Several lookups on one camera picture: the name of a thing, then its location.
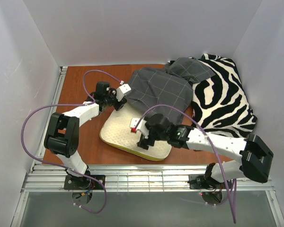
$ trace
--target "wooden table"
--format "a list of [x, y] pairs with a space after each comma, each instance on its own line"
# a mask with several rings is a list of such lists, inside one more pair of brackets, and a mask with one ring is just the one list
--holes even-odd
[[[68, 67], [65, 81], [62, 87], [59, 103], [77, 104], [82, 103], [87, 95], [82, 86], [83, 74], [91, 69], [103, 70], [127, 82], [134, 70], [143, 67], [162, 68], [163, 65], [109, 65], [109, 66], [76, 66]], [[98, 81], [107, 81], [111, 87], [117, 88], [118, 82], [109, 76], [95, 72], [86, 76], [86, 86], [88, 91], [95, 90]], [[58, 107], [57, 112], [63, 113], [73, 109], [73, 107]], [[82, 160], [86, 164], [97, 165], [137, 165], [137, 164], [208, 164], [216, 162], [213, 153], [207, 151], [193, 151], [187, 149], [172, 148], [169, 156], [163, 161], [153, 162], [120, 149], [114, 148], [103, 142], [99, 133], [107, 118], [110, 116], [113, 108], [106, 109], [100, 116], [92, 119], [80, 127], [80, 141], [78, 151]], [[186, 110], [188, 115], [192, 115], [192, 109]], [[190, 125], [191, 122], [184, 118], [183, 124]], [[221, 157], [222, 161], [229, 161], [227, 157]], [[62, 163], [59, 158], [50, 151], [45, 152], [44, 160], [56, 163]]]

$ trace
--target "yellow trim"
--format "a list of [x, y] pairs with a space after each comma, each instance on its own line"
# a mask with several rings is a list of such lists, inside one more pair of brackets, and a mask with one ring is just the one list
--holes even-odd
[[118, 149], [121, 149], [121, 150], [124, 150], [128, 153], [131, 153], [131, 154], [134, 154], [134, 155], [137, 155], [137, 156], [140, 156], [144, 159], [147, 159], [147, 160], [150, 160], [150, 161], [154, 161], [154, 162], [159, 162], [159, 161], [162, 161], [164, 160], [165, 158], [156, 158], [156, 157], [152, 157], [152, 156], [148, 156], [148, 155], [145, 155], [145, 154], [142, 154], [138, 151], [135, 151], [135, 150], [131, 150], [131, 149], [128, 149], [128, 148], [125, 148], [125, 147], [122, 147], [122, 146], [119, 146], [119, 145], [116, 145], [116, 144], [113, 144], [113, 143], [109, 143], [109, 142], [106, 142], [104, 139], [102, 139], [103, 142], [109, 144], [110, 146], [112, 147], [115, 147], [115, 148], [118, 148]]

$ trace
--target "white wall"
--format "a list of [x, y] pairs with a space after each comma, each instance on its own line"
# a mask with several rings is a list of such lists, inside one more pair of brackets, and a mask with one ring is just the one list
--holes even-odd
[[261, 0], [24, 0], [58, 65], [231, 57]]
[[233, 56], [259, 117], [256, 134], [274, 152], [271, 176], [284, 215], [284, 0], [263, 0]]
[[[0, 0], [0, 227], [11, 224], [26, 169], [32, 160], [20, 144], [28, 113], [53, 99], [59, 67], [22, 0]], [[48, 112], [26, 133], [36, 152]]]

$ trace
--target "black and white striped cushion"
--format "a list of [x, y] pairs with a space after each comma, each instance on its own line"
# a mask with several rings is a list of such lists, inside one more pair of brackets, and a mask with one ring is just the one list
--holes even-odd
[[248, 104], [235, 62], [211, 54], [204, 54], [199, 60], [215, 75], [193, 84], [193, 119], [207, 132], [247, 137], [257, 117]]

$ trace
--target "checkered cloth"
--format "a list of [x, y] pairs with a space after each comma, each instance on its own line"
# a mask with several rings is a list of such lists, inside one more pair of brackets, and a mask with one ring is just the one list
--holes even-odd
[[[158, 104], [171, 105], [185, 111], [193, 97], [189, 83], [208, 79], [212, 75], [214, 73], [211, 69], [191, 58], [179, 58], [161, 70], [143, 68], [133, 72], [128, 82], [132, 91], [126, 99], [141, 113]], [[155, 108], [147, 116], [156, 113], [163, 114], [174, 124], [181, 124], [183, 120], [179, 112], [165, 106]]]

